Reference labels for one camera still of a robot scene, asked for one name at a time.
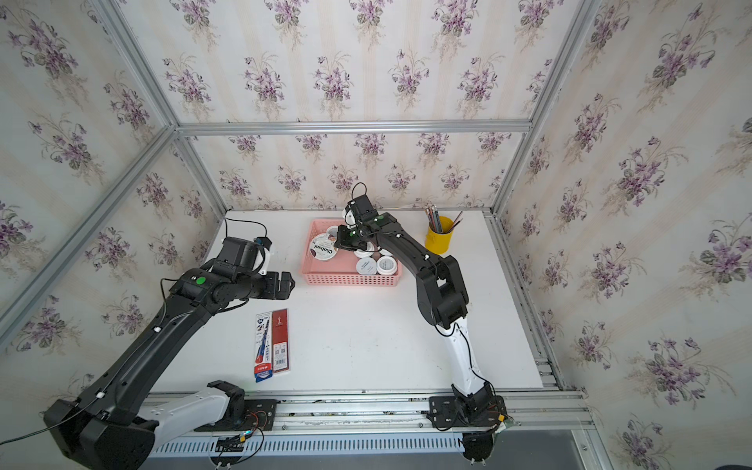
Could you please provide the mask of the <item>wide Chobani yogurt cup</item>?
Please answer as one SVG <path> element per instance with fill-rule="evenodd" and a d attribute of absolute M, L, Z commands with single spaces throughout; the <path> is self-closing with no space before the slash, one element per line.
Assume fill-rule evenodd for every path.
<path fill-rule="evenodd" d="M 309 253 L 315 260 L 319 260 L 319 262 L 333 260 L 338 253 L 336 237 L 331 236 L 329 233 L 316 235 L 309 242 Z"/>

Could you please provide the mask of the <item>pink plastic basket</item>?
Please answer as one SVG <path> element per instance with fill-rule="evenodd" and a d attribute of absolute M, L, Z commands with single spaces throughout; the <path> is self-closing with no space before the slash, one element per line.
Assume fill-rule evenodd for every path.
<path fill-rule="evenodd" d="M 391 276 L 384 276 L 377 273 L 376 275 L 363 276 L 356 272 L 356 263 L 359 258 L 354 252 L 339 250 L 333 260 L 328 262 L 319 262 L 309 253 L 309 242 L 316 235 L 326 233 L 328 227 L 332 225 L 339 226 L 340 221 L 337 219 L 314 219 L 309 224 L 309 234 L 307 242 L 304 244 L 304 255 L 301 272 L 309 285 L 313 286 L 369 286 L 369 287 L 394 287 L 396 286 L 403 274 L 403 266 L 398 262 L 398 271 Z M 369 246 L 368 251 L 373 253 L 374 260 L 381 256 L 379 251 Z"/>

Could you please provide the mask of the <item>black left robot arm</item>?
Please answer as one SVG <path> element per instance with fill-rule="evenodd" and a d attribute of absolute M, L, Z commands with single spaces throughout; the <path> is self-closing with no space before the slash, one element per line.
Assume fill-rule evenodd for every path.
<path fill-rule="evenodd" d="M 57 399 L 43 421 L 62 455 L 88 469 L 137 469 L 154 448 L 202 426 L 240 428 L 244 390 L 213 381 L 162 410 L 141 407 L 172 360 L 208 321 L 233 301 L 284 301 L 296 283 L 288 271 L 225 277 L 186 271 L 163 308 L 120 358 L 77 398 Z"/>

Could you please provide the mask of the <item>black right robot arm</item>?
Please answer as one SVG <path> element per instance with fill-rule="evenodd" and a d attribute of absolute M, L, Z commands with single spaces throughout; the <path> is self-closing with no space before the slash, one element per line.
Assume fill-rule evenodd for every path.
<path fill-rule="evenodd" d="M 448 350 L 456 414 L 466 422 L 487 411 L 505 415 L 503 399 L 476 366 L 467 327 L 469 295 L 458 261 L 430 252 L 389 213 L 355 215 L 346 210 L 343 219 L 337 248 L 356 252 L 373 245 L 389 252 L 414 276 L 418 310 Z"/>

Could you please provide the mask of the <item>red pencil box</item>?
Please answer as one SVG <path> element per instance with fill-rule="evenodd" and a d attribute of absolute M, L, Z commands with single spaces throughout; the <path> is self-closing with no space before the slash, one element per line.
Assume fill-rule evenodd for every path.
<path fill-rule="evenodd" d="M 289 315 L 287 309 L 274 311 L 271 316 L 272 370 L 274 374 L 290 369 Z"/>

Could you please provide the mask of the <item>pencils in cup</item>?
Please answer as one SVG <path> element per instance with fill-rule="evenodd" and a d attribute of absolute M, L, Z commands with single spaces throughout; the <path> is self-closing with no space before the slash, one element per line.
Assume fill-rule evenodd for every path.
<path fill-rule="evenodd" d="M 444 223 L 443 217 L 440 215 L 438 208 L 434 205 L 427 205 L 424 211 L 429 219 L 430 229 L 437 234 L 448 234 L 454 230 L 454 227 L 460 223 L 463 216 L 463 211 L 460 211 L 453 219 L 450 219 L 448 223 Z"/>

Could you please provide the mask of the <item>yellow pencil cup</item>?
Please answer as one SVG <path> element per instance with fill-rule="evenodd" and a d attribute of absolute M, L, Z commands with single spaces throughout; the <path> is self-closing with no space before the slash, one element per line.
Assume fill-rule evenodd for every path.
<path fill-rule="evenodd" d="M 452 241 L 453 226 L 454 221 L 443 215 L 440 216 L 440 229 L 442 229 L 442 232 L 435 231 L 432 224 L 429 224 L 425 239 L 426 249 L 436 255 L 446 254 L 450 248 L 450 241 Z"/>

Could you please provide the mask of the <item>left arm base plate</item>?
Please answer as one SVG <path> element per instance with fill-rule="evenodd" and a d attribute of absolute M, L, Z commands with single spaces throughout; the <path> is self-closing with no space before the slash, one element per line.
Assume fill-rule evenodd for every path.
<path fill-rule="evenodd" d="M 274 423 L 278 401 L 276 399 L 247 399 L 245 390 L 226 381 L 215 380 L 208 388 L 221 391 L 229 398 L 222 417 L 195 429 L 195 432 L 240 431 L 258 427 L 270 431 Z"/>

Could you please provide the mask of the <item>aluminium mounting rail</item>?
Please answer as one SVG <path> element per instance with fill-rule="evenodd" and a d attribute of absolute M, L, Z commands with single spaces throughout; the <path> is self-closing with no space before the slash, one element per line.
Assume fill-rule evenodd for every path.
<path fill-rule="evenodd" d="M 248 393 L 251 400 L 274 400 L 268 436 L 433 433 L 432 397 L 441 391 L 414 393 Z M 501 430 L 593 430 L 595 418 L 578 392 L 554 389 L 502 390 L 513 419 Z"/>

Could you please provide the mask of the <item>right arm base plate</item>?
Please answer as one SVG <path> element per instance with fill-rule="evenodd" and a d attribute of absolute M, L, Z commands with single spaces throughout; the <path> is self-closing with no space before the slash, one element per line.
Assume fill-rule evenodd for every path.
<path fill-rule="evenodd" d="M 451 396 L 429 398 L 427 418 L 435 429 L 442 432 L 456 427 L 497 430 L 508 417 L 503 398 L 488 381 L 474 394 L 463 395 L 452 387 Z"/>

